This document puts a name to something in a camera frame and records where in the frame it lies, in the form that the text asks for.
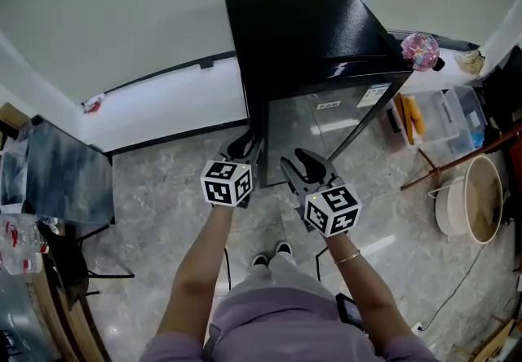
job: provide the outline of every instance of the shirt sleeve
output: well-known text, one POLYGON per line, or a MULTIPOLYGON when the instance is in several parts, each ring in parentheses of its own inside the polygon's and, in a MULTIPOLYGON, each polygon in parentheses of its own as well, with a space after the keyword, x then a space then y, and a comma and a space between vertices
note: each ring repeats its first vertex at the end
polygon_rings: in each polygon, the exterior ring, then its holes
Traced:
POLYGON ((200 362, 203 349, 185 333, 162 333, 145 348, 139 362, 200 362))
POLYGON ((382 352, 387 362, 437 362, 435 356, 417 336, 404 336, 388 343, 382 352))

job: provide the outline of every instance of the plastic storage bin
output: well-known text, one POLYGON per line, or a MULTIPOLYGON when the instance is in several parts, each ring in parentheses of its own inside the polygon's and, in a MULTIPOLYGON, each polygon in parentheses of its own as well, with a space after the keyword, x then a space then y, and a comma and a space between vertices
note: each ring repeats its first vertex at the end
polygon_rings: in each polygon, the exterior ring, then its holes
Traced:
POLYGON ((393 117, 397 127, 399 127, 406 146, 419 147, 430 143, 438 143, 451 140, 459 135, 455 125, 453 114, 442 91, 420 92, 415 94, 408 93, 406 97, 415 98, 415 102, 421 111, 422 118, 426 127, 424 135, 420 136, 414 132, 414 144, 410 144, 406 135, 405 127, 399 118, 395 104, 393 104, 393 117))
POLYGON ((458 137, 449 141, 451 151, 458 159, 482 147, 486 119, 473 88, 455 86, 445 96, 458 128, 458 137))

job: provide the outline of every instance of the gray pants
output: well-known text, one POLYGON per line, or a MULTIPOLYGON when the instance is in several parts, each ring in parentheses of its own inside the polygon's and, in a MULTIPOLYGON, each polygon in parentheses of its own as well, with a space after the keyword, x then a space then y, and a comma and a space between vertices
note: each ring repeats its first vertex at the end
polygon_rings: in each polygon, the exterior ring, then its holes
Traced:
POLYGON ((300 272, 295 266, 294 258, 284 252, 276 254, 267 267, 264 265, 251 267, 245 280, 232 288, 224 299, 252 289, 270 287, 301 289, 335 301, 334 295, 329 290, 319 281, 300 272))

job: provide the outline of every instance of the pink ball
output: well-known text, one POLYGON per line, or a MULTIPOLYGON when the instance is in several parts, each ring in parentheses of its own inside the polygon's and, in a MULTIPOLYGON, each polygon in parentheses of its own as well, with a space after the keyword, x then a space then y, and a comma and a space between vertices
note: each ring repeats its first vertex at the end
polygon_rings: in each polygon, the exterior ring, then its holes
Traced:
POLYGON ((439 59, 439 43, 430 34, 412 33, 400 45, 403 57, 417 71, 433 68, 439 59))

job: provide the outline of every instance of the glossy black cabinet top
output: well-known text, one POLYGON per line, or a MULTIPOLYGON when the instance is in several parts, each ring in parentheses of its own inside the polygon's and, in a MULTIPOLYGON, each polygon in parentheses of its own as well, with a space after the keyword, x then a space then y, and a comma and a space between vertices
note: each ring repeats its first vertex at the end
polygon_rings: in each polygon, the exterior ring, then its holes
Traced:
POLYGON ((241 67, 296 68, 365 62, 376 73, 405 71, 400 45, 361 0, 225 0, 241 67))

